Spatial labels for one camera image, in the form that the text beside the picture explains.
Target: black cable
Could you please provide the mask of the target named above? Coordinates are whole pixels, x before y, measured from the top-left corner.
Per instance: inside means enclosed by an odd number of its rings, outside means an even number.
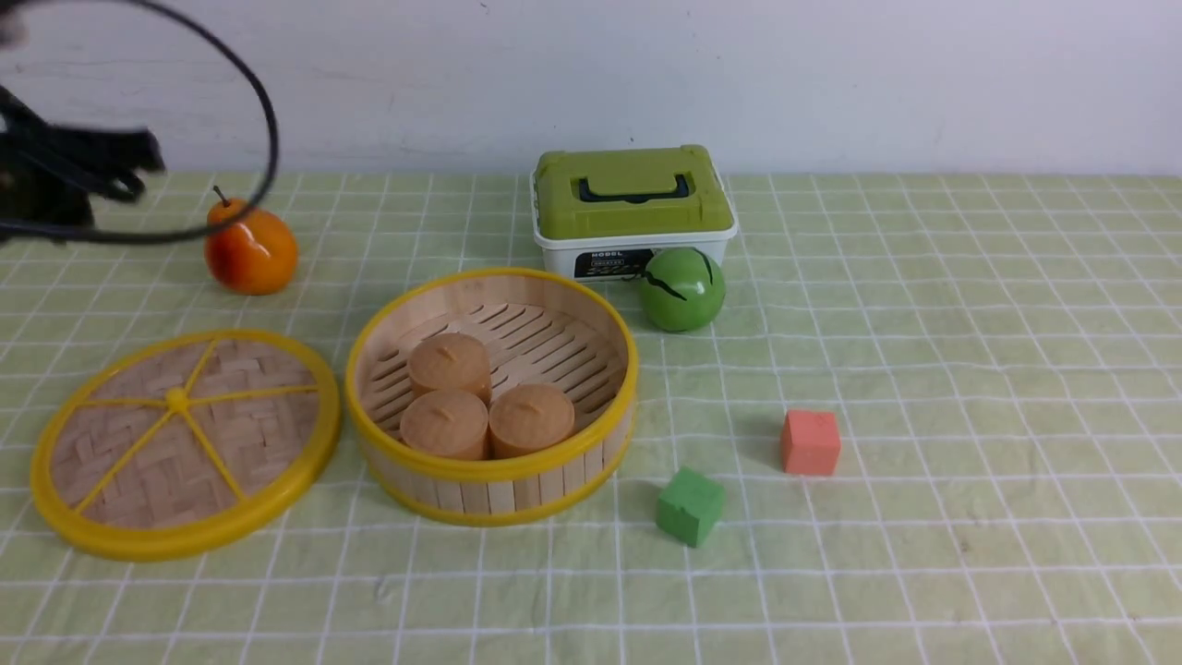
[[[15,17],[15,9],[20,6],[46,1],[51,0],[5,0],[4,2],[0,2],[0,18],[2,18],[5,13],[12,13],[12,15]],[[271,105],[271,97],[262,86],[262,82],[259,80],[259,77],[251,71],[251,67],[247,66],[246,63],[242,61],[242,59],[239,58],[238,54],[235,54],[221,39],[217,39],[217,37],[202,27],[201,24],[186,17],[176,9],[160,5],[154,0],[97,1],[134,5],[141,9],[164,17],[165,19],[170,19],[173,22],[189,28],[191,32],[204,39],[210,46],[216,48],[217,52],[220,52],[232,65],[234,65],[235,69],[238,69],[239,72],[242,73],[243,77],[246,77],[246,80],[251,84],[251,87],[258,96],[259,103],[262,105],[262,115],[267,124],[267,165],[262,171],[262,180],[260,180],[255,191],[247,198],[246,204],[241,210],[216,224],[203,223],[191,228],[170,230],[165,233],[129,233],[118,230],[99,230],[98,228],[86,228],[79,226],[56,226],[37,223],[21,219],[0,217],[0,233],[7,233],[14,236],[40,236],[50,240],[92,242],[100,245],[171,245],[175,242],[184,242],[213,235],[225,230],[230,224],[243,220],[246,215],[254,210],[262,198],[266,197],[267,193],[271,190],[271,185],[274,183],[277,171],[279,170],[279,123],[275,120],[275,111]]]

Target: toy watermelon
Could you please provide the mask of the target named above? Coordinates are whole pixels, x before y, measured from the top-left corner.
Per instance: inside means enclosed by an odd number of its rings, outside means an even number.
[[[641,305],[657,327],[688,332],[709,325],[727,294],[722,268],[694,247],[665,249],[641,273]]]

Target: fruit stem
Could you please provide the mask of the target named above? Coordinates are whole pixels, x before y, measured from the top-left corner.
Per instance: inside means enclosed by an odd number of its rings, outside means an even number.
[[[217,197],[222,200],[222,207],[226,207],[226,208],[229,207],[229,201],[226,200],[226,196],[222,195],[222,193],[221,193],[221,188],[217,187],[216,184],[214,184],[214,194],[217,194]]]

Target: orange fruit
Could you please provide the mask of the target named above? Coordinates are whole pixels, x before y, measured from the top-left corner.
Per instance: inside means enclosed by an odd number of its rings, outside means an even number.
[[[246,206],[242,198],[221,198],[206,221],[222,223]],[[282,291],[299,265],[299,242],[287,224],[262,208],[251,210],[229,228],[206,237],[206,265],[214,279],[232,291],[265,295]]]

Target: red cube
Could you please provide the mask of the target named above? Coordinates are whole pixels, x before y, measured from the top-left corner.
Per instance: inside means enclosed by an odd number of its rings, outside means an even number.
[[[780,448],[785,474],[832,476],[842,455],[837,417],[829,412],[788,411]]]

